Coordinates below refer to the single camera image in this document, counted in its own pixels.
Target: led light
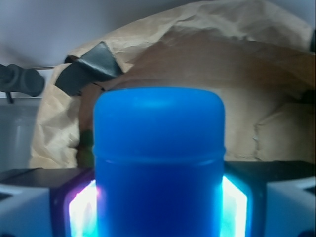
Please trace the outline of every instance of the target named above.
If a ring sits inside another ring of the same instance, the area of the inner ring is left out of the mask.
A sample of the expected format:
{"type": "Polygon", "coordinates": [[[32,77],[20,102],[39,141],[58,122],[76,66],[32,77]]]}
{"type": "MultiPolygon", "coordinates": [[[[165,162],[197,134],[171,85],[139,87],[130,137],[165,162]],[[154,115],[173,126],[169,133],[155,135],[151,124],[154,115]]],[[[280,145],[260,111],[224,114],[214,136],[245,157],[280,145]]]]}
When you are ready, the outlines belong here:
{"type": "Polygon", "coordinates": [[[244,237],[246,218],[247,196],[224,176],[221,237],[244,237]]]}
{"type": "Polygon", "coordinates": [[[93,180],[70,202],[69,219],[72,237],[98,236],[97,196],[98,192],[93,180]]]}
{"type": "MultiPolygon", "coordinates": [[[[95,180],[69,204],[72,237],[97,237],[97,196],[95,180]]],[[[223,177],[223,219],[221,237],[244,237],[247,196],[227,177],[223,177]]]]}

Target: crumpled paper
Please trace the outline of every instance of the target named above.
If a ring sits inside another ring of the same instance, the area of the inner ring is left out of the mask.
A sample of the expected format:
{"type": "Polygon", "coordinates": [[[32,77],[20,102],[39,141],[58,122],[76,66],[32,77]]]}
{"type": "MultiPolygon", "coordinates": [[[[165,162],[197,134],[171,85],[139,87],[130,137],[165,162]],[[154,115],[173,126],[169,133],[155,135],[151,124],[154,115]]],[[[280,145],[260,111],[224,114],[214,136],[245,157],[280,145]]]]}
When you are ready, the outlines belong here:
{"type": "MultiPolygon", "coordinates": [[[[69,53],[72,58],[79,58],[100,42],[105,42],[121,69],[129,74],[107,83],[99,84],[99,86],[84,89],[82,97],[70,97],[54,86],[59,74],[68,65],[60,65],[54,69],[52,79],[44,92],[39,108],[30,167],[76,167],[75,156],[76,147],[79,143],[79,133],[92,127],[93,108],[91,105],[94,104],[98,97],[96,95],[102,93],[101,88],[104,88],[106,91],[128,86],[145,86],[147,83],[151,83],[151,85],[173,85],[175,80],[162,78],[162,75],[160,75],[162,80],[156,84],[153,83],[155,80],[132,80],[132,78],[135,79],[139,76],[135,71],[137,72],[139,68],[145,66],[144,64],[136,63],[142,58],[144,59],[144,54],[148,53],[147,48],[153,45],[152,48],[148,49],[150,52],[150,50],[157,47],[157,44],[163,43],[157,42],[166,33],[172,34],[171,28],[176,29],[175,31],[177,29],[187,29],[189,31],[190,29],[195,31],[206,30],[212,37],[234,37],[241,44],[244,44],[244,46],[237,46],[239,51],[242,48],[242,51],[245,52],[244,55],[255,53],[259,58],[257,60],[261,60],[265,66],[263,68],[267,69],[269,68],[268,65],[270,65],[278,69],[273,70],[273,72],[286,72],[293,79],[293,83],[297,85],[293,86],[293,84],[287,83],[286,86],[283,86],[282,83],[276,83],[273,89],[268,89],[267,87],[262,89],[257,83],[255,83],[255,86],[249,87],[246,83],[242,83],[243,86],[241,86],[239,82],[237,83],[238,85],[234,84],[236,81],[225,81],[227,78],[234,78],[234,75],[240,75],[240,71],[245,73],[244,76],[248,82],[251,76],[253,76],[254,81],[265,80],[269,76],[276,80],[278,78],[277,75],[269,73],[269,70],[262,70],[262,76],[260,76],[260,74],[256,73],[260,67],[257,67],[256,70],[251,70],[251,67],[243,70],[242,68],[245,65],[242,63],[240,63],[239,67],[234,67],[235,71],[230,69],[229,64],[226,65],[225,70],[218,70],[216,73],[217,81],[209,80],[213,73],[209,73],[209,71],[204,73],[203,70],[199,70],[203,77],[196,81],[191,81],[190,86],[208,88],[218,93],[222,98],[231,98],[229,100],[224,99],[224,101],[227,101],[226,108],[232,108],[227,110],[227,157],[254,157],[256,150],[254,139],[256,137],[254,137],[255,124],[253,122],[261,121],[276,107],[282,106],[284,103],[295,103],[295,98],[300,97],[308,86],[313,86],[310,80],[304,81],[304,79],[299,78],[308,66],[303,63],[305,62],[303,59],[297,68],[290,66],[295,65],[295,63],[300,62],[301,58],[306,57],[307,54],[300,51],[308,51],[312,35],[311,27],[296,16],[263,0],[202,1],[177,7],[130,23],[69,53]],[[252,44],[254,41],[269,43],[272,46],[264,46],[262,48],[262,45],[259,45],[259,48],[257,48],[258,45],[252,44]],[[300,51],[288,51],[285,49],[283,57],[274,58],[272,53],[264,53],[270,48],[274,50],[273,45],[300,51]],[[134,71],[130,70],[134,69],[134,65],[137,65],[137,68],[134,71]],[[279,91],[277,87],[279,89],[282,88],[282,93],[277,93],[279,91]]],[[[243,61],[243,57],[234,58],[234,60],[231,60],[231,63],[236,64],[239,60],[243,61]]],[[[163,68],[162,72],[167,73],[168,71],[166,68],[163,68]]],[[[194,72],[185,72],[185,75],[194,78],[194,72]]],[[[175,75],[175,78],[179,85],[188,82],[182,82],[177,75],[175,75]]]]}

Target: blue cylinder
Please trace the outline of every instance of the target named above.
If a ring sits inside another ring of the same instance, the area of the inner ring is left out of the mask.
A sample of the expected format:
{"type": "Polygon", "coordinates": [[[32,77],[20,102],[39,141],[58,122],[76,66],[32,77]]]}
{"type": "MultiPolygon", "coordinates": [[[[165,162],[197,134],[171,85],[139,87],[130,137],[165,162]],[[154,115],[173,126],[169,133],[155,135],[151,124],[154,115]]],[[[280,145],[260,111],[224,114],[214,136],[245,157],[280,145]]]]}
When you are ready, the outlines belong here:
{"type": "Polygon", "coordinates": [[[205,90],[104,93],[94,110],[99,236],[218,237],[224,113],[205,90]]]}

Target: blue plastic container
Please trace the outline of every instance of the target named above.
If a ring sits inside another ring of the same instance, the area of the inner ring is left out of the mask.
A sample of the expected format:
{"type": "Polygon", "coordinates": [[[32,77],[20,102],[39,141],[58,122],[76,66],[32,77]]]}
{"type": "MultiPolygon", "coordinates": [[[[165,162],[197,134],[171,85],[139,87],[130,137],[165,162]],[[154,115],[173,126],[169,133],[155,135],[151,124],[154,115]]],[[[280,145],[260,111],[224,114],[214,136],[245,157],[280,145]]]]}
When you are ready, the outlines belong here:
{"type": "Polygon", "coordinates": [[[103,94],[94,110],[99,236],[218,237],[224,106],[205,90],[103,94]]]}

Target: blue cap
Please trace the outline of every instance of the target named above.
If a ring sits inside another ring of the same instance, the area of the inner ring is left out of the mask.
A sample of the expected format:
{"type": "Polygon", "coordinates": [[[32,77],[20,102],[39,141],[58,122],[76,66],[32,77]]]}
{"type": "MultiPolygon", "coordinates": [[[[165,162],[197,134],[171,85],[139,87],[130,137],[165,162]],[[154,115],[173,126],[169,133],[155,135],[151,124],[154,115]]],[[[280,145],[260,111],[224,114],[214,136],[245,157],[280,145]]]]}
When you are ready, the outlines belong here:
{"type": "Polygon", "coordinates": [[[221,99],[206,90],[106,92],[94,109],[94,153],[112,162],[223,159],[224,113],[221,99]]]}

